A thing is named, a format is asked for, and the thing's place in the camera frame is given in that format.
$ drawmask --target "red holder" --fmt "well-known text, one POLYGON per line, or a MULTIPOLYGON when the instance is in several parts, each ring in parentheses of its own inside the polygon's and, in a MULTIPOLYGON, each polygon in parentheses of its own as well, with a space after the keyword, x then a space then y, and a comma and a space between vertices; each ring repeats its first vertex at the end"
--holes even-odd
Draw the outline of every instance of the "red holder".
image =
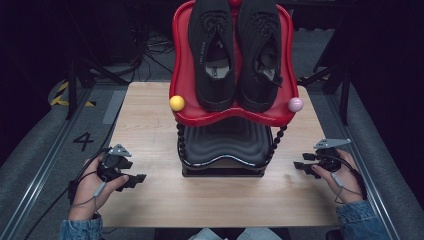
MULTIPOLYGON (((237 19, 240 4, 240 0, 230 0, 234 23, 237 19)), ((277 98, 272 107, 263 113, 253 113, 244 110, 235 101, 231 108, 227 110, 209 112, 199 105, 195 94, 194 63, 188 41, 188 22, 193 5, 194 1, 181 5, 175 12, 172 24, 175 44, 175 67, 169 89, 169 98, 179 95, 185 101, 184 108, 181 111, 173 111, 175 120, 185 126, 197 127, 209 125, 227 117, 239 116, 266 126, 287 126, 295 115, 295 112, 289 109, 289 101, 299 97, 291 62, 293 27, 287 11, 277 5, 281 22, 281 76, 283 77, 283 84, 278 90, 277 98)), ((236 79, 238 79, 243 59, 235 34, 233 42, 235 74, 236 79)))

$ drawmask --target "shoe pair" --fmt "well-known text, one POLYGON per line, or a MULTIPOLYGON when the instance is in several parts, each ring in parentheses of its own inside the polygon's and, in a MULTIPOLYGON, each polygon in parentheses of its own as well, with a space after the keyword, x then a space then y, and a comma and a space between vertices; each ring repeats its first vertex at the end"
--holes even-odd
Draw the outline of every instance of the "shoe pair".
MULTIPOLYGON (((274 0, 244 0, 237 19, 243 66, 237 102, 251 112, 271 108, 281 87, 281 24, 274 0)), ((201 107, 223 111, 236 96, 233 20, 228 0, 196 0, 188 37, 201 107)))

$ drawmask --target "hand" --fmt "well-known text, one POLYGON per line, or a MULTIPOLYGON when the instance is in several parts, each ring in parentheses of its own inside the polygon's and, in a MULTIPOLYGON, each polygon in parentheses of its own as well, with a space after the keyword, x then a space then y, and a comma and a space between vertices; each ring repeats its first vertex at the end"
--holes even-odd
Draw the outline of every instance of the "hand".
POLYGON ((71 208, 71 211, 69 212, 69 217, 68 217, 69 220, 83 221, 83 220, 92 219, 94 213, 106 203, 110 194, 128 181, 128 176, 123 175, 119 178, 116 178, 106 183, 103 190, 94 199, 93 198, 94 193, 103 182, 97 176, 97 167, 99 166, 99 163, 102 159, 103 159, 103 156, 98 156, 84 171, 81 178, 83 178, 84 176, 85 177, 81 180, 81 182, 78 185, 78 189, 75 194, 74 204, 71 208))
MULTIPOLYGON (((346 160, 353 168, 356 169, 355 162, 353 161, 352 156, 345 151, 337 149, 340 154, 340 158, 346 160)), ((356 178, 350 172, 350 169, 342 164, 341 168, 336 172, 337 177, 342 181, 344 188, 352 191, 348 191, 346 189, 341 189, 336 183, 336 181, 331 176, 331 173, 318 165, 313 165, 312 170, 320 175, 327 183, 330 189, 334 192, 334 194, 338 195, 338 197, 343 201, 343 203, 352 203, 363 200, 361 193, 361 188, 356 181, 356 178)))

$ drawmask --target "yellow ball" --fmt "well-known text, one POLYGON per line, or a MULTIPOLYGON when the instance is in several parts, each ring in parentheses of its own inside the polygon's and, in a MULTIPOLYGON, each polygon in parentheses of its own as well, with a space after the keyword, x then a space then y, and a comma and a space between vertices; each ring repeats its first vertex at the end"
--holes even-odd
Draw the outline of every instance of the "yellow ball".
POLYGON ((181 96, 175 95, 171 99, 169 99, 169 106, 173 111, 181 111, 183 110, 185 105, 184 98, 181 96))

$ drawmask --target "denim sleeve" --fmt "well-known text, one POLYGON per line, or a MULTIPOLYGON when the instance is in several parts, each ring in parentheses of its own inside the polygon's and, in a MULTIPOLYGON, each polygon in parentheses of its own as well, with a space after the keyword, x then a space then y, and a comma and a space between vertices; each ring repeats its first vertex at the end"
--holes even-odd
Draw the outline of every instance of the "denim sleeve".
POLYGON ((97 217, 87 221, 63 220, 60 240, 99 240, 103 231, 103 220, 97 217))
POLYGON ((345 240, 389 239, 368 201, 341 205, 336 212, 345 240))

